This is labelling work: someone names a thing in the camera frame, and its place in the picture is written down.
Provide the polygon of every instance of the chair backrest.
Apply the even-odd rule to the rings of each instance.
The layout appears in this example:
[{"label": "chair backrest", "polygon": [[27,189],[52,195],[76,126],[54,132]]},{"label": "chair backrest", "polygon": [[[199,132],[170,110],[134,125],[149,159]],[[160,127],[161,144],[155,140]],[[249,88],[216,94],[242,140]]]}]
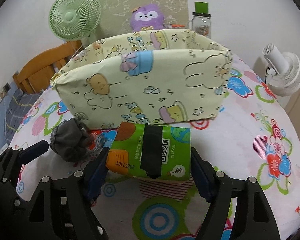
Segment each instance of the chair backrest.
[{"label": "chair backrest", "polygon": [[70,41],[59,47],[46,50],[31,59],[20,71],[13,75],[13,80],[19,88],[28,94],[39,93],[50,85],[50,79],[55,74],[52,64],[60,70],[81,47],[81,41]]}]

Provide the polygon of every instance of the stuffed animal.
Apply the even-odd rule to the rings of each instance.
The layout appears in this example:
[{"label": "stuffed animal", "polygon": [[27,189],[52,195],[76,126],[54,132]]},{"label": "stuffed animal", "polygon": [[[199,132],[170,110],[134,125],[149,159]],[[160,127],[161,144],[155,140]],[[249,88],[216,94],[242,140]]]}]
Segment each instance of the stuffed animal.
[{"label": "stuffed animal", "polygon": [[164,15],[156,4],[150,3],[136,8],[130,19],[134,32],[165,29]]}]

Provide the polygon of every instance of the white fan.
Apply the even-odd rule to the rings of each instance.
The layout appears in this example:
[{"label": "white fan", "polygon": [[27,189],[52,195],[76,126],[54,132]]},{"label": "white fan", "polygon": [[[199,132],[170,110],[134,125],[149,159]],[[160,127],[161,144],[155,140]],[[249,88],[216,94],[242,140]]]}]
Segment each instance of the white fan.
[{"label": "white fan", "polygon": [[265,82],[280,97],[290,96],[300,88],[300,60],[292,52],[280,53],[270,43],[263,49],[263,56],[270,64]]}]

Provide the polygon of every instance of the green fan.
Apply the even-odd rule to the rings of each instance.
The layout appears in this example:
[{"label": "green fan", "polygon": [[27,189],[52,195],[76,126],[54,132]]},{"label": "green fan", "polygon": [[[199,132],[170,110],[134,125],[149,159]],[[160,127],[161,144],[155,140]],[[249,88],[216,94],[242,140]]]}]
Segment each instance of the green fan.
[{"label": "green fan", "polygon": [[76,41],[93,32],[100,16],[100,0],[56,0],[49,13],[49,27],[58,38]]}]

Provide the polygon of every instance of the green box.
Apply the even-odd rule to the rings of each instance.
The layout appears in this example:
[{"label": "green box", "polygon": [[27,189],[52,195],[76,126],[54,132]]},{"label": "green box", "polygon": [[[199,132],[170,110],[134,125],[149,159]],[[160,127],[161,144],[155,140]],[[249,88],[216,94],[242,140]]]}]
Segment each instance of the green box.
[{"label": "green box", "polygon": [[[161,128],[162,135],[147,133],[149,130],[158,131]],[[143,149],[143,142],[151,142],[152,139],[157,142],[157,149],[160,147],[159,140],[162,140],[161,152],[154,153],[148,148]],[[157,175],[156,179],[187,181],[190,178],[190,148],[189,128],[122,122],[109,150],[106,166],[113,172],[129,177],[152,179],[151,174],[147,174],[142,168],[146,165],[150,169],[159,170],[160,173],[161,164],[161,174]]]}]

